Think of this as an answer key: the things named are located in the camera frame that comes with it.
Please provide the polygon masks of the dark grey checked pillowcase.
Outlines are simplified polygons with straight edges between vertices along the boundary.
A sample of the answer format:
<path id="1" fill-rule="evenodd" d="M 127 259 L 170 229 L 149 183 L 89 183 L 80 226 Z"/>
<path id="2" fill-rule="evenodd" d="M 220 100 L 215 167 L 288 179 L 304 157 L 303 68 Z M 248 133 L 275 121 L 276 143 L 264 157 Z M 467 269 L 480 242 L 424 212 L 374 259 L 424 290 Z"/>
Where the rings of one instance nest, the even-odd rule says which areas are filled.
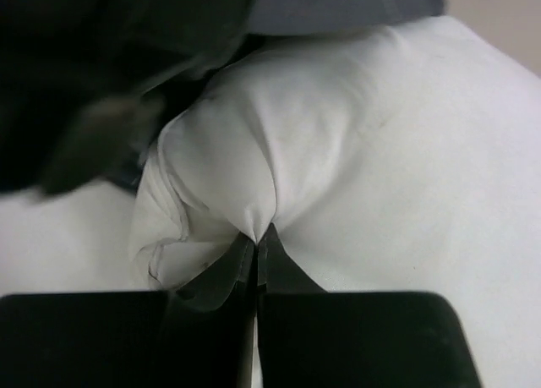
<path id="1" fill-rule="evenodd" d="M 133 176 L 175 89 L 252 36 L 394 25 L 445 0 L 1 0 L 1 192 Z"/>

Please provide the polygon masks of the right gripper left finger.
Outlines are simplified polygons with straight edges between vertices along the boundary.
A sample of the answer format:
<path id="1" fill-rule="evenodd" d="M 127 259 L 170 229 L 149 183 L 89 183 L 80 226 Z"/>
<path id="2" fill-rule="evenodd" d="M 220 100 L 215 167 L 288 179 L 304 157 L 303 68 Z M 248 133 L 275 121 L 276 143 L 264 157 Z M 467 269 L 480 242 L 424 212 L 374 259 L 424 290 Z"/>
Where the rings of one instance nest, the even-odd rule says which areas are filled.
<path id="1" fill-rule="evenodd" d="M 254 253 L 239 235 L 178 289 L 3 297 L 2 386 L 237 386 Z"/>

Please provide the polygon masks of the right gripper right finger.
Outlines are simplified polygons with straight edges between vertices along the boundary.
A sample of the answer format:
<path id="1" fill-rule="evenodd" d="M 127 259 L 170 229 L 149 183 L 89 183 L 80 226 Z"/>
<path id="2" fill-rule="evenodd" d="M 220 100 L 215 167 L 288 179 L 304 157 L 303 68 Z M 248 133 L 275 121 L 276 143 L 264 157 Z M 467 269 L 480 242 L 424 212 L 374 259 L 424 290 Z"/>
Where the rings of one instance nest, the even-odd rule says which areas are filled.
<path id="1" fill-rule="evenodd" d="M 269 227 L 257 248 L 265 387 L 478 387 L 451 305 L 431 292 L 328 292 Z"/>

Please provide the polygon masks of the white pillow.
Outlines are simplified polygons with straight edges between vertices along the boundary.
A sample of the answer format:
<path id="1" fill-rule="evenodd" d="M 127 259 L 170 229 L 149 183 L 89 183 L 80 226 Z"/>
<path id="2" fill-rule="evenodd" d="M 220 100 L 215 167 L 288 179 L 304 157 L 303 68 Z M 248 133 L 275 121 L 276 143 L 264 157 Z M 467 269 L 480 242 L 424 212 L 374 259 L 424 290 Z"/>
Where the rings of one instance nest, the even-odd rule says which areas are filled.
<path id="1" fill-rule="evenodd" d="M 487 387 L 540 384 L 540 79 L 449 16 L 280 41 L 99 183 L 1 200 L 1 291 L 178 287 L 276 226 L 330 290 L 448 298 Z"/>

